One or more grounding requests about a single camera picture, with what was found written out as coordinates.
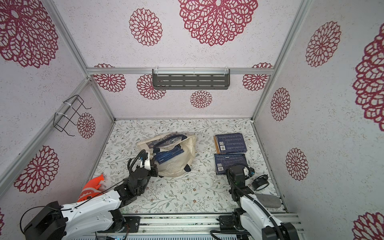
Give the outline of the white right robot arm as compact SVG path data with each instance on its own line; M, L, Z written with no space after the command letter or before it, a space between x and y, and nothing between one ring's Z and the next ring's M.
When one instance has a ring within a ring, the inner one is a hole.
M247 165L235 164L226 170L229 193L240 207L233 212L234 227L245 230L255 240L298 240L292 223L285 223L272 215L246 185L254 172Z

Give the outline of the blue grid cover book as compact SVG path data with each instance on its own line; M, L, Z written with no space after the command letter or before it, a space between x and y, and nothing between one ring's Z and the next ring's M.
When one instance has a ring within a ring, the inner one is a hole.
M241 133L216 135L220 154L246 153L247 146Z

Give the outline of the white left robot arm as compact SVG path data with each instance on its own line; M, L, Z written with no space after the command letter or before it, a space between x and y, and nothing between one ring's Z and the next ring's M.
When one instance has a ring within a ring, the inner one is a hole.
M116 232L125 224L120 209L142 195L150 178L157 176L156 164L137 167L122 184L92 199L65 205L51 202L41 207L22 233L27 240L71 240L89 233Z

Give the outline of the cream canvas tote bag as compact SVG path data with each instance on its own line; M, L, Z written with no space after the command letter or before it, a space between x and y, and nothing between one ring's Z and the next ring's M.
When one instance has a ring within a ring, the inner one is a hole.
M137 143L157 166L159 177L180 177L192 170L196 158L197 136L188 133L168 133Z

